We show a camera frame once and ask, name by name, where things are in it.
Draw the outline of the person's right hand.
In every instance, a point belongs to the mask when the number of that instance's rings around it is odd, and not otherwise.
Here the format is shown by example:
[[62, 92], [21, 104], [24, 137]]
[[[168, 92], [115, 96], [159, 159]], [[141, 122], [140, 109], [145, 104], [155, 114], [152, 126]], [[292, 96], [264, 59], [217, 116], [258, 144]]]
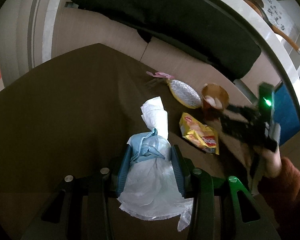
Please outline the person's right hand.
[[265, 163], [264, 175], [267, 178], [276, 178], [282, 170], [282, 161], [279, 147], [275, 152], [255, 146], [254, 150], [262, 157]]

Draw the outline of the person's right forearm red sleeve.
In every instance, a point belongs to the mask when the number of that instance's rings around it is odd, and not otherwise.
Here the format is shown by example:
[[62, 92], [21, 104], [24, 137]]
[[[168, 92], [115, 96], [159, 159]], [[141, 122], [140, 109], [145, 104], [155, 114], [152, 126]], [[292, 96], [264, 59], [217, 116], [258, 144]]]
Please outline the person's right forearm red sleeve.
[[275, 178], [262, 178], [259, 193], [272, 208], [300, 203], [300, 171], [286, 157], [281, 159], [281, 171]]

